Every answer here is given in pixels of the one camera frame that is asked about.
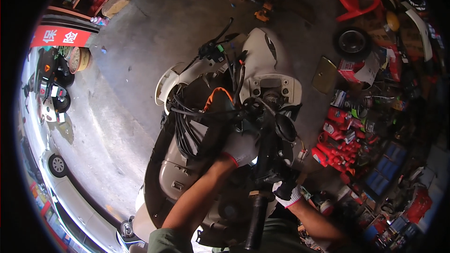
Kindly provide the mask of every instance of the glove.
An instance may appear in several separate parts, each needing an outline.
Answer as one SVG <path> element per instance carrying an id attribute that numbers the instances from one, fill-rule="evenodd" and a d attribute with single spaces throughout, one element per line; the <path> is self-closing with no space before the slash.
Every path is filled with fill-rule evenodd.
<path id="1" fill-rule="evenodd" d="M 258 156 L 256 137 L 250 133 L 232 132 L 222 149 L 222 155 L 228 156 L 237 167 L 249 164 Z"/>
<path id="2" fill-rule="evenodd" d="M 281 181 L 274 183 L 274 186 L 272 187 L 272 192 L 276 191 L 279 186 L 281 186 Z M 289 206 L 293 205 L 294 203 L 296 203 L 297 201 L 299 201 L 301 199 L 301 194 L 298 192 L 298 187 L 296 186 L 293 190 L 292 190 L 292 194 L 291 194 L 291 199 L 290 200 L 282 200 L 280 199 L 278 196 L 275 196 L 275 199 L 284 206 L 284 208 L 288 208 Z"/>

